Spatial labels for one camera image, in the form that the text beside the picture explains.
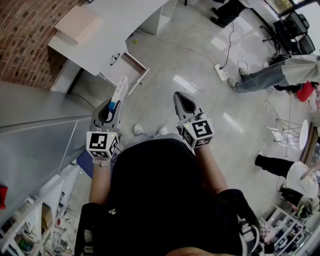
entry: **cardboard box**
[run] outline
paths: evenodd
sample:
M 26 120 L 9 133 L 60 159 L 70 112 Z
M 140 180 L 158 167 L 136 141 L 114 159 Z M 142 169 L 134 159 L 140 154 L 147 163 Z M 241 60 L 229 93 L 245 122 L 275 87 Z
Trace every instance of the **cardboard box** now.
M 89 33 L 97 29 L 101 22 L 98 13 L 76 5 L 54 27 L 79 44 Z
M 41 212 L 41 233 L 43 234 L 46 230 L 50 229 L 52 224 L 51 208 L 43 203 Z

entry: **office chair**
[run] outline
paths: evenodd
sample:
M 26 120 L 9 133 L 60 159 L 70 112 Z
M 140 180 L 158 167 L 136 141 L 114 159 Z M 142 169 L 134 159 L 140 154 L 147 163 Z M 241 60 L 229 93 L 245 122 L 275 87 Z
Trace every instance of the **office chair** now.
M 315 45 L 307 34 L 291 44 L 292 55 L 309 55 L 315 51 Z
M 308 30 L 310 28 L 309 22 L 303 14 L 299 14 L 300 20 L 303 22 L 304 26 Z
M 292 12 L 284 20 L 278 20 L 274 25 L 274 31 L 268 30 L 265 26 L 260 26 L 265 29 L 271 36 L 269 39 L 263 39 L 263 42 L 273 41 L 276 55 L 280 53 L 281 46 L 289 53 L 292 50 L 292 41 L 298 36 L 308 33 L 309 23 L 303 14 L 298 15 L 295 11 Z
M 282 21 L 283 28 L 287 31 L 290 39 L 308 33 L 309 23 L 303 14 L 298 15 L 295 11 Z

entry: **brick wall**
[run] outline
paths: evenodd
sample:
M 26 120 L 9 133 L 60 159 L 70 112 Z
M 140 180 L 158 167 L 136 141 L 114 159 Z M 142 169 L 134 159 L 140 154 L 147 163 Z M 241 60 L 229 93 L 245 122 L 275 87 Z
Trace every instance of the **brick wall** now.
M 85 0 L 0 0 L 0 81 L 50 89 L 66 58 L 47 44 Z

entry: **jeans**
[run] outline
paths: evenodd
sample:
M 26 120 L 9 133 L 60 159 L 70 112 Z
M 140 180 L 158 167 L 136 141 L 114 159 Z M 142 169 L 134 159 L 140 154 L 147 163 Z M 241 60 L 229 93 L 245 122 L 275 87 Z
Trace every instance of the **jeans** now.
M 243 82 L 237 82 L 235 84 L 237 92 L 255 92 L 276 85 L 281 87 L 289 86 L 281 69 L 281 66 L 284 64 L 285 62 L 281 61 L 271 66 L 267 66 L 258 72 L 245 75 L 242 78 Z
M 176 139 L 176 140 L 184 143 L 184 140 L 182 139 L 182 137 L 178 134 L 175 134 L 175 133 L 168 133 L 166 135 L 155 134 L 153 136 L 150 136 L 150 135 L 142 132 L 138 136 L 135 136 L 132 139 L 130 139 L 128 144 L 125 146 L 124 150 L 131 148 L 131 147 L 133 147 L 137 144 L 140 144 L 142 142 L 153 141 L 153 140 L 164 140 L 164 139 Z
M 295 162 L 281 158 L 257 155 L 254 164 L 271 174 L 287 178 L 291 166 Z
M 244 9 L 246 9 L 246 7 L 238 0 L 229 0 L 229 2 L 225 3 L 218 9 L 218 20 L 224 25 L 228 25 L 239 17 L 240 13 Z

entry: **open drawer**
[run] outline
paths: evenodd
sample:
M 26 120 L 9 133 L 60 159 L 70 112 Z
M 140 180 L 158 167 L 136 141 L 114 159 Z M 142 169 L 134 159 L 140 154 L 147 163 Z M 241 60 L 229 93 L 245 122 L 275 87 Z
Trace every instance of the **open drawer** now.
M 108 71 L 102 71 L 100 75 L 114 86 L 118 85 L 122 76 L 126 76 L 129 86 L 127 94 L 130 95 L 149 70 L 150 68 L 146 68 L 125 51 L 112 65 L 112 68 L 109 68 Z

